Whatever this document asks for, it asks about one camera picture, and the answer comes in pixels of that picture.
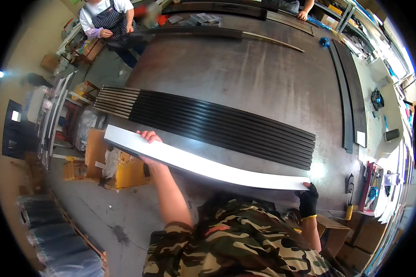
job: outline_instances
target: white protective film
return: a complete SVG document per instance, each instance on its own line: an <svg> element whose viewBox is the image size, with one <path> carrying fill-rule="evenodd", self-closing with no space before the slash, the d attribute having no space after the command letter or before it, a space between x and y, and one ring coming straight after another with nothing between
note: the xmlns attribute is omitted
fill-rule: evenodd
<svg viewBox="0 0 416 277"><path fill-rule="evenodd" d="M305 191L308 189L303 182L310 182L308 177L282 176L236 169L159 141L148 143L139 134L112 125L108 125L106 129L105 140L177 168L232 184L273 190Z"/></svg>

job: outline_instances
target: window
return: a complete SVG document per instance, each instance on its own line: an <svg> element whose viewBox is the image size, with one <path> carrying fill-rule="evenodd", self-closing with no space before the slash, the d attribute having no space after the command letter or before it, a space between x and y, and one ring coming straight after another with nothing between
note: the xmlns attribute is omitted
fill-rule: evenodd
<svg viewBox="0 0 416 277"><path fill-rule="evenodd" d="M20 122L20 120L22 119L22 114L19 113L18 111L12 111L12 120Z"/></svg>

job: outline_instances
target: pink sleeve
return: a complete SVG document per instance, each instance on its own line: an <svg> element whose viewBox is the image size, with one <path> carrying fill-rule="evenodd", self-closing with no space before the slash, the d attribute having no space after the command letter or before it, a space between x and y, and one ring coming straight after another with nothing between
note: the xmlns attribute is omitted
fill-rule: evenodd
<svg viewBox="0 0 416 277"><path fill-rule="evenodd" d="M101 30L103 30L103 27L102 27L102 28L99 28L99 29L92 28L92 29L89 29L89 30L85 31L85 34L86 34L89 38L98 38L98 39L100 39L100 38L101 38L101 37L100 37L100 31L101 31Z"/></svg>

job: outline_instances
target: black glove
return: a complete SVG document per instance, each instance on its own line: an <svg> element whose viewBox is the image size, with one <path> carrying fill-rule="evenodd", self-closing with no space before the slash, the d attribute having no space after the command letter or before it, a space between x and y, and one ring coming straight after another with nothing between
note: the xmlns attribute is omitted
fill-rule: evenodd
<svg viewBox="0 0 416 277"><path fill-rule="evenodd" d="M308 187L309 191L295 191L297 197L300 199L299 211L301 220L308 217L316 216L316 205L318 203L319 194L313 183Z"/></svg>

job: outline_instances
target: cardboard box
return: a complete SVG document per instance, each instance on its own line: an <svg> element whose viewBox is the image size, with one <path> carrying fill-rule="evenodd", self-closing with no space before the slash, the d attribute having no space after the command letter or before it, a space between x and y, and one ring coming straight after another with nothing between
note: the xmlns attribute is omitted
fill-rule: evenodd
<svg viewBox="0 0 416 277"><path fill-rule="evenodd" d="M109 144L105 142L105 130L90 129L86 143L85 164L87 165L85 180L96 183L102 178L102 167L105 166L105 152ZM151 178L145 176L144 163L128 153L119 152L117 171L114 177L105 183L108 189L124 189L147 184Z"/></svg>
<svg viewBox="0 0 416 277"><path fill-rule="evenodd" d="M355 240L355 246L369 253L374 253L385 233L387 224L381 224L378 219L366 218L359 236Z"/></svg>
<svg viewBox="0 0 416 277"><path fill-rule="evenodd" d="M92 39L87 47L83 50L82 54L85 55L91 61L94 61L97 55L103 48L103 43L100 39Z"/></svg>
<svg viewBox="0 0 416 277"><path fill-rule="evenodd" d="M351 229L320 214L316 220L322 247L327 247L336 257Z"/></svg>
<svg viewBox="0 0 416 277"><path fill-rule="evenodd" d="M44 70L50 73L54 73L59 64L60 64L60 61L55 55L46 54L43 57L42 62L40 63L40 67L42 67Z"/></svg>
<svg viewBox="0 0 416 277"><path fill-rule="evenodd" d="M320 20L323 24L330 26L331 29L335 29L338 26L339 21L334 19L331 16L328 16L327 14L323 14L322 19Z"/></svg>
<svg viewBox="0 0 416 277"><path fill-rule="evenodd" d="M372 254L368 254L363 250L360 250L356 247L351 247L347 244L344 244L338 253L339 262L344 263L343 265L350 269L355 269L358 272L361 272L367 263L370 261Z"/></svg>

